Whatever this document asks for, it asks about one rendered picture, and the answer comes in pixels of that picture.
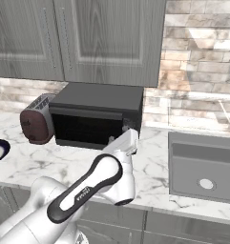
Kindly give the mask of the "grey sink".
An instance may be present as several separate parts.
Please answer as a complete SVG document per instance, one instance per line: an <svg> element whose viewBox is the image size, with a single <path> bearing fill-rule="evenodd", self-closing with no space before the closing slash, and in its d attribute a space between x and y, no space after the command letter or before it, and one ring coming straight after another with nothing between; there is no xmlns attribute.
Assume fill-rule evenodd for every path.
<svg viewBox="0 0 230 244"><path fill-rule="evenodd" d="M168 133L169 193L230 203L230 138Z"/></svg>

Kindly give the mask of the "dark red toaster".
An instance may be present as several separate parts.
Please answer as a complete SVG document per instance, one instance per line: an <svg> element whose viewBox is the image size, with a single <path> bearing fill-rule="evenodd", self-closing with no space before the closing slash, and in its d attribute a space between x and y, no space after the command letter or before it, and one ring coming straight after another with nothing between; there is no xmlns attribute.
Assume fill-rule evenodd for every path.
<svg viewBox="0 0 230 244"><path fill-rule="evenodd" d="M53 124L49 104L54 98L54 93L42 93L20 112L22 132L31 144L43 145L52 139Z"/></svg>

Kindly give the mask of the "grey base cupboard front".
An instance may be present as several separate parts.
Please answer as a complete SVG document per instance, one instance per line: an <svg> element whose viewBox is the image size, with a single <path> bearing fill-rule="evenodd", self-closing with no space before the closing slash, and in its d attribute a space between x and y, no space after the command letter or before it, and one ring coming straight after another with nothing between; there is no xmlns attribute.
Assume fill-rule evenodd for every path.
<svg viewBox="0 0 230 244"><path fill-rule="evenodd" d="M230 244L230 225L146 212L143 244Z"/></svg>
<svg viewBox="0 0 230 244"><path fill-rule="evenodd" d="M90 244L141 244L142 210L91 202L77 221Z"/></svg>
<svg viewBox="0 0 230 244"><path fill-rule="evenodd" d="M22 208L29 197L29 190L0 186L0 224Z"/></svg>

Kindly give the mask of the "black toaster oven door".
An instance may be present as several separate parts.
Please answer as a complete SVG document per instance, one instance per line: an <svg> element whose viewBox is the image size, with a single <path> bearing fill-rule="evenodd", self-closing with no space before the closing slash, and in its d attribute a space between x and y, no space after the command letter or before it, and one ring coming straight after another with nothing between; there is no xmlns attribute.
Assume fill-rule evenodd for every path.
<svg viewBox="0 0 230 244"><path fill-rule="evenodd" d="M81 141L72 141L72 140L65 140L65 139L56 139L55 142L57 145L60 146L70 146L70 147L94 149L94 150L103 150L108 145L108 141L81 142Z"/></svg>

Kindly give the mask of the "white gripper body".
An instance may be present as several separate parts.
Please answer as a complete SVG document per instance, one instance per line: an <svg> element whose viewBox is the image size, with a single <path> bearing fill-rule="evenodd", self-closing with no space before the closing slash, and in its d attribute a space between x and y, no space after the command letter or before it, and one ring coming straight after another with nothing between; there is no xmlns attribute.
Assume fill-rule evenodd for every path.
<svg viewBox="0 0 230 244"><path fill-rule="evenodd" d="M114 153L115 151L125 152L131 155L136 152L138 146L138 132L129 129L116 140L107 145L102 151L104 153Z"/></svg>

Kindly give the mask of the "black toaster oven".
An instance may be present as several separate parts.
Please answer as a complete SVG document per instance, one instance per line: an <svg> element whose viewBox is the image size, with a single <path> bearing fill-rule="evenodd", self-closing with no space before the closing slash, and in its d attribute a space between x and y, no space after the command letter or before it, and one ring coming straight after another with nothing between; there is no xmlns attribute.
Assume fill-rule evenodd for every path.
<svg viewBox="0 0 230 244"><path fill-rule="evenodd" d="M141 87L68 84L49 105L56 139L108 141L127 129L140 132Z"/></svg>

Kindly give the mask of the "grey wall cupboard door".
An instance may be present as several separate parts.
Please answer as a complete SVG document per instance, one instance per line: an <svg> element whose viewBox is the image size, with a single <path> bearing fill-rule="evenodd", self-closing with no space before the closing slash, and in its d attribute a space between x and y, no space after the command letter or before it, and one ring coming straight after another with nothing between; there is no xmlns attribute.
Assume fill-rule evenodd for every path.
<svg viewBox="0 0 230 244"><path fill-rule="evenodd" d="M155 88L166 0L53 0L65 79ZM65 8L69 70L60 8Z"/></svg>
<svg viewBox="0 0 230 244"><path fill-rule="evenodd" d="M55 69L48 56L42 8L47 9ZM64 79L53 0L0 0L0 77Z"/></svg>

